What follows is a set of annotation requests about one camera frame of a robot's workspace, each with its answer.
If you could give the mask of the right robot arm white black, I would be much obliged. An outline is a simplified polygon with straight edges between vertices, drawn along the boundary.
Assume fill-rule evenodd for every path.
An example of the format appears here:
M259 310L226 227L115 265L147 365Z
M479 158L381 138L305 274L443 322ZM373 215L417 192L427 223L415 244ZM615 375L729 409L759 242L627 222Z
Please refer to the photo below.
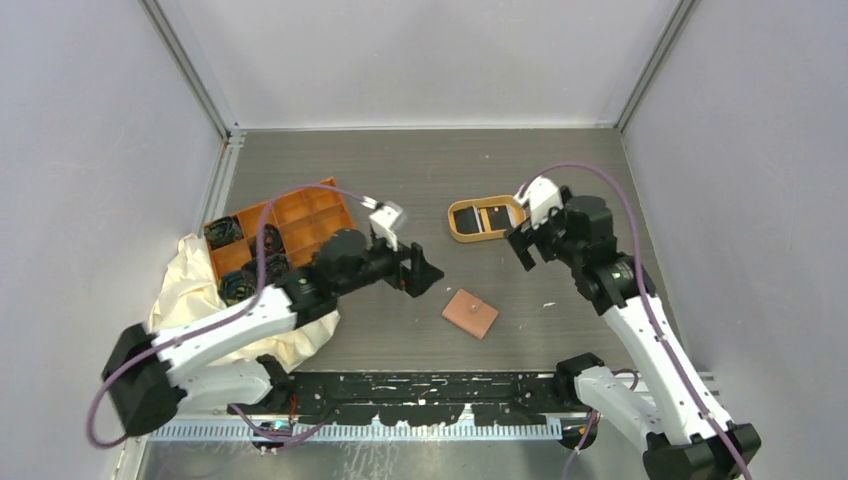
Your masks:
M518 197L527 219L506 238L523 267L561 261L579 293L618 336L652 399L622 384L594 354L558 363L555 396L567 410L606 417L640 451L651 479L740 479L761 446L752 424L735 422L686 358L644 269L617 248L613 217L594 196L554 191Z

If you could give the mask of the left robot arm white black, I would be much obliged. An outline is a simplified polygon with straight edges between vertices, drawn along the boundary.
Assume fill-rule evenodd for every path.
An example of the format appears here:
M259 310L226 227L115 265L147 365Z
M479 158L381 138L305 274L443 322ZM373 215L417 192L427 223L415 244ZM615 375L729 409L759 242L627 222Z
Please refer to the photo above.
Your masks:
M142 324L118 337L96 397L110 397L125 437L149 434L189 406L285 409L291 385L258 360L243 367L219 359L337 311L340 297L383 281L412 298L444 276L417 243L391 245L352 229L332 235L310 263L283 274L249 299L190 324L150 332Z

